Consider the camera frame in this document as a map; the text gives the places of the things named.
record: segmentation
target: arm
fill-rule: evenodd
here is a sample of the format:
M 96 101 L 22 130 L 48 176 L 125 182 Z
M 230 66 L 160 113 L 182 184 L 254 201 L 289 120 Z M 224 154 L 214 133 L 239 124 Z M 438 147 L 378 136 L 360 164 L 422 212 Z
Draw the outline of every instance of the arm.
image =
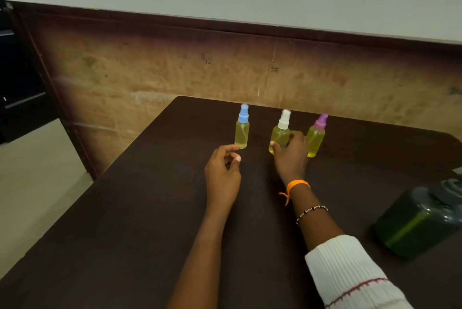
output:
M 205 167 L 207 207 L 204 219 L 167 309 L 217 307 L 221 239 L 241 183 L 241 157 L 234 152 L 238 149 L 236 145 L 217 148 Z
M 292 131 L 292 140 L 286 149 L 274 142 L 270 144 L 284 185 L 303 180 L 308 161 L 303 133 Z M 304 184 L 292 187 L 290 195 L 296 217 L 321 204 Z M 306 213 L 299 226 L 309 250 L 306 263 L 327 308 L 412 308 L 360 242 L 344 235 L 325 209 Z

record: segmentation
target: wooden table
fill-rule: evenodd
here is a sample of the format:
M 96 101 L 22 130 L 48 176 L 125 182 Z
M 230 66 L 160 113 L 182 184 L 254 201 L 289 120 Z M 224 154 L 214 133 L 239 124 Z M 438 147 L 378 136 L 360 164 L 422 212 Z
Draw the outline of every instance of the wooden table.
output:
M 204 166 L 233 143 L 239 104 L 176 98 L 0 280 L 1 308 L 163 308 L 205 209 Z M 322 308 L 303 239 L 268 152 L 281 110 L 250 106 L 242 184 L 223 240 L 221 308 Z M 292 112 L 306 132 L 317 115 Z M 414 261 L 370 226 L 405 189 L 462 166 L 462 144 L 434 131 L 329 117 L 307 179 L 343 230 L 416 308 L 456 308 L 458 234 Z

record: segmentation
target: white ribbed sleeve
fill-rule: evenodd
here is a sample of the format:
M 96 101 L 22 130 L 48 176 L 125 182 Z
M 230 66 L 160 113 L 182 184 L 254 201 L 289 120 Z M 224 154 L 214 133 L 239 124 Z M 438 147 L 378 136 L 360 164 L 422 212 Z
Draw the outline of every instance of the white ribbed sleeve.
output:
M 412 308 L 353 236 L 332 238 L 305 260 L 327 308 Z

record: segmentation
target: orange thread bracelet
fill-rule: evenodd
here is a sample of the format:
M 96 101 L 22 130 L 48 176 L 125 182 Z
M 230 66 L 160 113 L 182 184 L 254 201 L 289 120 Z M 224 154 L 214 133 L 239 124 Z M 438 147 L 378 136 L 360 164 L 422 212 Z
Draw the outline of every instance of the orange thread bracelet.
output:
M 280 195 L 283 195 L 283 196 L 286 196 L 286 204 L 285 205 L 288 205 L 289 204 L 289 200 L 290 200 L 290 190 L 292 189 L 293 186 L 295 185 L 298 185 L 298 184 L 305 184 L 307 185 L 309 188 L 311 188 L 311 186 L 309 185 L 309 183 L 307 183 L 305 180 L 293 180 L 291 182 L 289 182 L 287 184 L 287 193 L 284 193 L 284 192 L 280 192 L 279 194 Z

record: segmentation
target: blue spray cap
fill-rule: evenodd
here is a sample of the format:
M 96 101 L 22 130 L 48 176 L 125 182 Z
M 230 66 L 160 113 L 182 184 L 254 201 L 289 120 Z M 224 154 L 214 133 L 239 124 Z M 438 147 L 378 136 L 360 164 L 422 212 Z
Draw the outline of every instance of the blue spray cap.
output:
M 245 124 L 249 121 L 249 105 L 241 105 L 241 112 L 239 113 L 238 122 Z

